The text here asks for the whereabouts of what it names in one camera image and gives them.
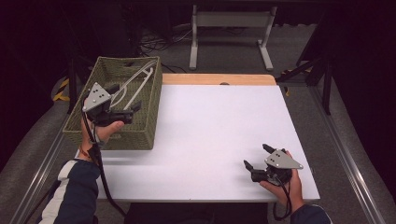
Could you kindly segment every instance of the jacket sleeve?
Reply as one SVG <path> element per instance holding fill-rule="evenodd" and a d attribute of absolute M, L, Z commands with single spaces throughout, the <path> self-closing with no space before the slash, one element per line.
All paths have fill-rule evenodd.
<path fill-rule="evenodd" d="M 323 208 L 305 204 L 291 215 L 290 224 L 332 224 L 332 221 Z"/>
<path fill-rule="evenodd" d="M 49 192 L 37 223 L 92 223 L 96 210 L 99 168 L 80 159 L 68 161 Z"/>

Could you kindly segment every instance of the white table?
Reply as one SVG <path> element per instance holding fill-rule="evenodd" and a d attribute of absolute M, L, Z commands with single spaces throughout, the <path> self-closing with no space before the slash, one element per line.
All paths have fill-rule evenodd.
<path fill-rule="evenodd" d="M 289 150 L 304 166 L 304 199 L 319 199 L 278 86 L 163 85 L 154 149 L 102 155 L 117 201 L 274 202 L 243 163 L 265 168 L 262 144 Z"/>

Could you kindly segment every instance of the olive green basket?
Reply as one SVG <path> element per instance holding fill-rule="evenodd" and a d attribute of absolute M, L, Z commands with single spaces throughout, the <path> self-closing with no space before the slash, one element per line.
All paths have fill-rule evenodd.
<path fill-rule="evenodd" d="M 163 85 L 163 72 L 159 57 L 99 57 L 82 94 L 78 98 L 75 108 L 64 125 L 64 135 L 74 142 L 76 146 L 81 144 L 81 98 L 83 93 L 88 92 L 95 82 L 104 88 L 113 84 L 120 84 L 121 86 L 140 68 L 152 60 L 156 61 L 156 65 L 153 67 L 154 74 L 151 75 L 146 85 L 132 102 L 133 105 L 138 101 L 142 101 L 141 109 L 134 113 L 133 123 L 124 125 L 120 131 L 114 133 L 105 147 L 105 149 L 109 150 L 152 149 L 154 146 L 158 106 Z M 122 110 L 125 107 L 142 84 L 144 77 L 146 75 L 142 73 L 127 85 L 126 95 L 119 104 L 113 107 L 114 109 Z"/>

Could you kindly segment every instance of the hand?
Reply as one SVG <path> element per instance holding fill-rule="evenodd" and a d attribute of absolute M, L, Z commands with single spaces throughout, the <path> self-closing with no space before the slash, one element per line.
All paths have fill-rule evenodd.
<path fill-rule="evenodd" d="M 90 129 L 92 128 L 92 123 L 87 119 L 88 125 L 90 126 Z M 96 134 L 98 135 L 99 139 L 101 141 L 107 142 L 108 139 L 110 138 L 111 134 L 119 131 L 122 127 L 124 126 L 124 123 L 122 121 L 114 121 L 110 125 L 106 127 L 96 127 Z M 82 142 L 80 146 L 80 150 L 85 152 L 86 155 L 84 155 L 81 151 L 78 153 L 78 157 L 85 160 L 85 161 L 90 161 L 91 159 L 87 156 L 88 150 L 91 149 L 92 144 L 90 137 L 88 135 L 87 128 L 85 127 L 84 120 L 81 119 L 81 131 L 82 131 Z"/>
<path fill-rule="evenodd" d="M 291 174 L 291 180 L 288 184 L 285 185 L 285 188 L 286 190 L 289 190 L 290 185 L 291 212 L 293 213 L 304 205 L 304 200 L 301 180 L 298 176 L 297 170 L 292 169 Z M 275 186 L 267 181 L 261 181 L 260 185 L 263 186 L 265 189 L 268 189 L 271 193 L 275 194 L 279 202 L 282 205 L 286 206 L 288 198 L 286 197 L 285 191 L 282 189 L 282 187 Z"/>

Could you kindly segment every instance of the cable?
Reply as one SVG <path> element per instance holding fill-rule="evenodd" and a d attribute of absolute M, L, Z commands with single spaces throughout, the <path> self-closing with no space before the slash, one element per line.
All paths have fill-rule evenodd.
<path fill-rule="evenodd" d="M 184 34 L 182 37 L 178 38 L 175 40 L 175 37 L 172 37 L 172 42 L 168 43 L 167 41 L 165 41 L 162 38 L 159 38 L 157 36 L 154 36 L 152 38 L 150 38 L 151 35 L 148 35 L 148 40 L 142 40 L 140 42 L 140 47 L 143 47 L 145 49 L 148 50 L 143 50 L 143 53 L 150 53 L 154 50 L 158 50 L 158 51 L 162 51 L 165 50 L 167 48 L 169 48 L 170 46 L 172 46 L 173 44 L 182 41 L 183 39 L 185 39 L 185 37 L 191 32 L 192 30 L 189 30 L 186 34 Z"/>
<path fill-rule="evenodd" d="M 122 210 L 122 208 L 120 208 L 116 204 L 116 202 L 114 202 L 113 198 L 111 197 L 110 190 L 108 189 L 108 184 L 107 184 L 106 176 L 105 176 L 105 169 L 103 167 L 103 162 L 102 162 L 102 154 L 101 154 L 100 148 L 96 142 L 96 127 L 93 126 L 93 135 L 92 135 L 90 126 L 88 125 L 88 121 L 85 116 L 85 113 L 82 111 L 82 107 L 84 106 L 84 101 L 87 97 L 88 96 L 83 97 L 81 99 L 81 116 L 84 120 L 85 128 L 87 129 L 87 132 L 88 132 L 88 136 L 90 137 L 90 140 L 93 143 L 92 148 L 88 152 L 89 152 L 92 160 L 97 162 L 97 165 L 100 170 L 100 176 L 102 178 L 103 187 L 105 189 L 105 193 L 106 193 L 108 201 L 110 202 L 111 205 L 113 205 L 114 208 L 116 208 L 120 212 L 120 214 L 122 214 L 124 217 L 126 217 L 126 214 Z"/>
<path fill-rule="evenodd" d="M 167 66 L 167 65 L 165 65 L 163 63 L 161 63 L 161 65 L 164 66 L 165 68 L 167 68 L 169 71 L 175 73 L 175 71 L 172 68 L 170 68 L 169 66 Z"/>
<path fill-rule="evenodd" d="M 239 31 L 239 32 L 234 32 L 233 31 L 233 30 L 237 30 L 237 29 L 241 29 L 241 31 Z M 232 35 L 241 35 L 242 33 L 245 32 L 245 30 L 246 30 L 245 27 L 233 28 L 233 29 L 221 29 L 221 31 L 227 32 L 227 33 L 232 34 Z"/>
<path fill-rule="evenodd" d="M 184 73 L 187 73 L 186 70 L 184 70 L 182 67 L 179 67 L 179 66 L 165 65 L 165 64 L 163 64 L 163 66 L 166 67 L 167 69 L 169 69 L 170 71 L 172 71 L 173 73 L 175 73 L 175 71 L 170 69 L 169 67 L 175 67 L 175 68 L 178 68 L 178 69 L 182 70 Z"/>
<path fill-rule="evenodd" d="M 289 182 L 289 192 L 287 192 L 285 185 L 283 184 L 282 181 L 280 181 L 280 179 L 275 176 L 276 181 L 279 183 L 279 185 L 282 187 L 283 191 L 286 194 L 286 197 L 288 198 L 287 202 L 286 202 L 286 211 L 285 211 L 285 215 L 283 217 L 279 217 L 276 214 L 276 203 L 274 203 L 274 207 L 273 207 L 273 214 L 274 214 L 274 219 L 276 221 L 281 221 L 283 219 L 285 219 L 286 217 L 288 217 L 291 214 L 291 199 L 290 199 L 290 182 Z"/>

